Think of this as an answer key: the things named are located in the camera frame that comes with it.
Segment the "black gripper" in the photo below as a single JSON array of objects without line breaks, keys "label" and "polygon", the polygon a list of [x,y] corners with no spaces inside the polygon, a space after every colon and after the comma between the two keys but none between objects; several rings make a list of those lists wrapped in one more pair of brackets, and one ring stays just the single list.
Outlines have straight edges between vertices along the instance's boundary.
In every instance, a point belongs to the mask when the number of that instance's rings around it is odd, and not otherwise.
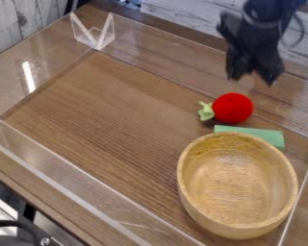
[{"label": "black gripper", "polygon": [[218,31],[227,42],[227,79],[238,81],[254,71],[272,86],[286,67],[278,51],[283,31],[280,11],[223,12]]}]

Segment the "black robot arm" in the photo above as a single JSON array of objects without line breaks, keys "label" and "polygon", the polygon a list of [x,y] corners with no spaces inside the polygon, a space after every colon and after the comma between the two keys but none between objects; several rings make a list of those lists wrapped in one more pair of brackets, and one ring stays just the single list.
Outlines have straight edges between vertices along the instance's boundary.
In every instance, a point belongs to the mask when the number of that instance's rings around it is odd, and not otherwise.
[{"label": "black robot arm", "polygon": [[227,42],[227,79],[238,81],[254,72],[272,86],[286,67],[279,53],[279,43],[295,19],[302,34],[290,47],[303,40],[304,25],[296,15],[308,0],[247,0],[239,15],[222,12],[218,32]]}]

